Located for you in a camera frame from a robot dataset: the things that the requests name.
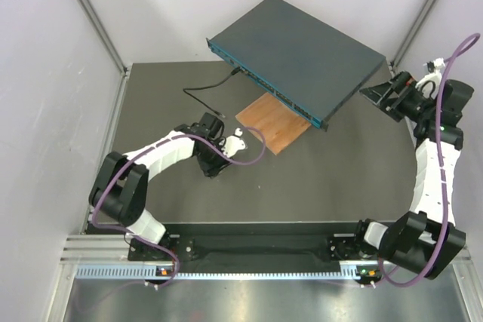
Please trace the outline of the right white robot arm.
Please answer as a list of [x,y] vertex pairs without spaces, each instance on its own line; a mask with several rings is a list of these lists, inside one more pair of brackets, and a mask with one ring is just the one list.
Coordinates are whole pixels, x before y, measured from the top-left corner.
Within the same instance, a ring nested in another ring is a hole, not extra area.
[[400,72],[361,94],[395,121],[415,122],[417,172],[409,211],[391,225],[372,219],[358,223],[352,239],[354,253],[367,259],[378,256],[427,279],[436,278],[466,244],[466,234],[455,226],[451,197],[454,169],[463,148],[457,126],[473,88],[461,81],[444,84],[437,100],[434,72],[417,83]]

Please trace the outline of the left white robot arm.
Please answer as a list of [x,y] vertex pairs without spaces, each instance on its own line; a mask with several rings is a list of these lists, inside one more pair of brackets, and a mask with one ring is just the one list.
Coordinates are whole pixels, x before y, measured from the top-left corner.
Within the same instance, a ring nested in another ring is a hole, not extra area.
[[140,150],[122,155],[110,152],[100,168],[89,194],[89,204],[114,219],[130,233],[146,240],[145,250],[155,259],[165,258],[171,241],[166,228],[146,209],[149,181],[168,167],[197,158],[206,177],[215,177],[229,160],[246,149],[242,131],[224,137],[224,123],[205,113],[191,125],[182,124],[166,137]]

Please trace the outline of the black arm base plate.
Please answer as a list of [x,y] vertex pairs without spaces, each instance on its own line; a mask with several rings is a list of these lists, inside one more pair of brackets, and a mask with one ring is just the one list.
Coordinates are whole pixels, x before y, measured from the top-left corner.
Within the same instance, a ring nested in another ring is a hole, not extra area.
[[159,248],[132,239],[128,261],[178,272],[315,272],[376,265],[354,222],[168,223]]

